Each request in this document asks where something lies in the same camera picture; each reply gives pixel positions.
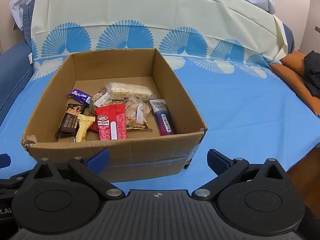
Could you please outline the black chocolate bar wrapper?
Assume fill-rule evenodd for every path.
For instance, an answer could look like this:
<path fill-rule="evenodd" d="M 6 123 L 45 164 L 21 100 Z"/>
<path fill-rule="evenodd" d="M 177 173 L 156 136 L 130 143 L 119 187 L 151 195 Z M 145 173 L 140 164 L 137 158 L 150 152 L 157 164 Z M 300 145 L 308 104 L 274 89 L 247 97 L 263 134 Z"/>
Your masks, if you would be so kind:
<path fill-rule="evenodd" d="M 69 103 L 61 124 L 55 134 L 57 138 L 76 136 L 79 129 L 79 115 L 84 113 L 86 106 L 80 103 Z"/>

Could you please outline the yellow candy bar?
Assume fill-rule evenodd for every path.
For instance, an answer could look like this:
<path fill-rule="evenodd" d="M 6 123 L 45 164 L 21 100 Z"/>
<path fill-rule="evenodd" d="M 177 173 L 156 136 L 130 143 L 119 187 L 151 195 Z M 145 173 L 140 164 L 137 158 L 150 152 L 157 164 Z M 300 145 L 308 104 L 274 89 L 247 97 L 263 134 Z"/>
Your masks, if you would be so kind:
<path fill-rule="evenodd" d="M 75 142 L 84 142 L 87 137 L 87 130 L 93 125 L 95 122 L 94 116 L 86 116 L 83 114 L 78 115 L 78 131 L 76 133 Z"/>

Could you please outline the red wafer snack pack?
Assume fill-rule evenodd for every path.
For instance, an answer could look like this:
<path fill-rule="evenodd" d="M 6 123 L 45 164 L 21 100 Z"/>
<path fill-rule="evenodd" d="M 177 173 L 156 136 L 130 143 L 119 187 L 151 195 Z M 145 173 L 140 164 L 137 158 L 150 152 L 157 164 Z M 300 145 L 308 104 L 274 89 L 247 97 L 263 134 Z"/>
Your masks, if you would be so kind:
<path fill-rule="evenodd" d="M 100 140 L 127 139 L 125 103 L 96 108 Z"/>

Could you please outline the purple chocolate bar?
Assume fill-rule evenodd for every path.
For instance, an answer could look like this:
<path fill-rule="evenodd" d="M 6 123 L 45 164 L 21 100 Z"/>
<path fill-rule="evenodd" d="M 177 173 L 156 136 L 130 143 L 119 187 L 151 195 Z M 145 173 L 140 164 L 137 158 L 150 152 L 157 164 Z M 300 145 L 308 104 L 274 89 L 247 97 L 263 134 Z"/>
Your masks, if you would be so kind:
<path fill-rule="evenodd" d="M 77 102 L 82 103 L 86 106 L 89 106 L 91 101 L 91 96 L 81 90 L 73 89 L 68 96 L 71 96 L 73 99 L 75 99 Z"/>

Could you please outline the round puffed grain cake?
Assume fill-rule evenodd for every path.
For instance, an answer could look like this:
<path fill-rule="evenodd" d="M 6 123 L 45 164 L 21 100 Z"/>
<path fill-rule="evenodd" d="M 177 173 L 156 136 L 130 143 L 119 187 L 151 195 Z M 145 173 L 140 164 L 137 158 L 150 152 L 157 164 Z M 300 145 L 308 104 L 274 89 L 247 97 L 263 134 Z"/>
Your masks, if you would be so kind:
<path fill-rule="evenodd" d="M 95 93 L 90 100 L 89 103 L 89 109 L 94 110 L 97 107 L 104 107 L 108 105 L 114 105 L 119 103 L 119 100 L 113 100 L 110 98 L 108 94 L 108 90 L 106 87 L 99 90 L 97 93 Z"/>

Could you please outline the silver stick sachet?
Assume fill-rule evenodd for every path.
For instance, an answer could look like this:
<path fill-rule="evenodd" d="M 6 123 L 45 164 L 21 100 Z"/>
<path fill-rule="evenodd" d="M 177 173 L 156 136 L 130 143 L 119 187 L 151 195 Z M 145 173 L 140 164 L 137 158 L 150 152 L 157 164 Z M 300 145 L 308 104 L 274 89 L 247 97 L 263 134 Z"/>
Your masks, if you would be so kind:
<path fill-rule="evenodd" d="M 166 101 L 164 99 L 153 99 L 150 100 L 150 105 L 154 112 L 160 135 L 176 134 Z"/>

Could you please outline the white rice cracker pack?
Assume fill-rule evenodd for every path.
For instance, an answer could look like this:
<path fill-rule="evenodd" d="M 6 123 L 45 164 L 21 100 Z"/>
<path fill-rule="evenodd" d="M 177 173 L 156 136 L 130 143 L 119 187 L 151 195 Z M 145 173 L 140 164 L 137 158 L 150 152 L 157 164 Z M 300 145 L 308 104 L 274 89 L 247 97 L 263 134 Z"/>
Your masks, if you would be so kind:
<path fill-rule="evenodd" d="M 123 100 L 135 96 L 144 102 L 154 98 L 151 89 L 141 85 L 134 85 L 121 82 L 108 82 L 106 84 L 108 95 L 112 100 Z"/>

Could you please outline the small red candy pack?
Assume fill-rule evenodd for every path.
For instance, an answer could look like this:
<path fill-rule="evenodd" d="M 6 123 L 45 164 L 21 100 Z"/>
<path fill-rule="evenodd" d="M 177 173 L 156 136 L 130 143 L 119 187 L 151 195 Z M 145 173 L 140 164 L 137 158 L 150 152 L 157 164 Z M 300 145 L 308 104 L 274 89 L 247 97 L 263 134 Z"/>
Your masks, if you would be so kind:
<path fill-rule="evenodd" d="M 91 117 L 95 117 L 95 121 L 93 122 L 93 124 L 90 126 L 90 130 L 92 131 L 95 131 L 95 132 L 99 132 L 99 129 L 98 129 L 98 124 L 97 124 L 97 117 L 94 113 L 91 113 L 89 116 Z"/>

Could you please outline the clear nut snack pack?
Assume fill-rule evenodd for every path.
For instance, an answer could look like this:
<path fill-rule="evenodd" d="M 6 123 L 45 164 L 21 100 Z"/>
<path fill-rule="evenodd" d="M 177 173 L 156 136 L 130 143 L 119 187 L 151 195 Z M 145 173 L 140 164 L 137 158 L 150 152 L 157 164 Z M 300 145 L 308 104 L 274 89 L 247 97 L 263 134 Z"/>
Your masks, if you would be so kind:
<path fill-rule="evenodd" d="M 150 107 L 139 98 L 135 96 L 125 98 L 126 129 L 152 131 L 146 120 L 150 112 Z"/>

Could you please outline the brown cardboard box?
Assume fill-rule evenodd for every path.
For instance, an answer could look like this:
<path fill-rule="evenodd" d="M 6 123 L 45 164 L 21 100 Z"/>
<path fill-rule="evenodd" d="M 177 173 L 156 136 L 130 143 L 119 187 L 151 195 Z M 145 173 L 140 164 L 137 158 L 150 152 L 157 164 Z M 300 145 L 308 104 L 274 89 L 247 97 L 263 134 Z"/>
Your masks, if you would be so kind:
<path fill-rule="evenodd" d="M 36 160 L 74 157 L 112 182 L 177 174 L 207 126 L 157 49 L 68 55 L 43 91 L 21 144 Z"/>

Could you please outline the orange cushion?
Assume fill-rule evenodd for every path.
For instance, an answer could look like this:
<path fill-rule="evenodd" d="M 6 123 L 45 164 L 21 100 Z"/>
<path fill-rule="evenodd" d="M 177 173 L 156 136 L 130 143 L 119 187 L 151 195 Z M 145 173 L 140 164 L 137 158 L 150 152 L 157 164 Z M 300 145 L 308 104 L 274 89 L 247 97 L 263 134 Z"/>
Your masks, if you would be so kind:
<path fill-rule="evenodd" d="M 319 98 L 312 96 L 303 80 L 304 57 L 306 55 L 300 51 L 287 54 L 279 63 L 269 65 L 294 92 L 312 110 L 315 116 L 319 116 Z"/>

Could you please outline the black cloth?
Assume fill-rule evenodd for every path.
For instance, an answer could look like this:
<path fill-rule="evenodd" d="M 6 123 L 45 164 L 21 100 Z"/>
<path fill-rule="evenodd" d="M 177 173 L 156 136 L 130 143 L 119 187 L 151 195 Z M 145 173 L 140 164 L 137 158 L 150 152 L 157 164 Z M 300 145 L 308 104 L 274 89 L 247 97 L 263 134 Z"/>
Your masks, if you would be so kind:
<path fill-rule="evenodd" d="M 304 57 L 303 80 L 312 96 L 320 97 L 320 53 L 311 51 Z"/>

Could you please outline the blue patterned sofa cover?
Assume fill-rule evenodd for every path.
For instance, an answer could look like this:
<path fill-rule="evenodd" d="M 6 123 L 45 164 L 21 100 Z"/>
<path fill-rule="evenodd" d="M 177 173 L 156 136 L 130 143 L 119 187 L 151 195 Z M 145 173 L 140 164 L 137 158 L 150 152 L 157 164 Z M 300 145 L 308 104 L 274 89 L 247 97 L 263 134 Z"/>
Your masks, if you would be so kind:
<path fill-rule="evenodd" d="M 211 148 L 288 170 L 319 142 L 319 118 L 267 66 L 289 45 L 280 20 L 244 0 L 35 0 L 31 45 L 32 75 L 1 124 L 4 179 L 35 166 L 21 145 L 27 122 L 61 61 L 88 49 L 158 49 L 208 127 L 188 169 L 124 191 L 194 191 L 214 177 Z"/>

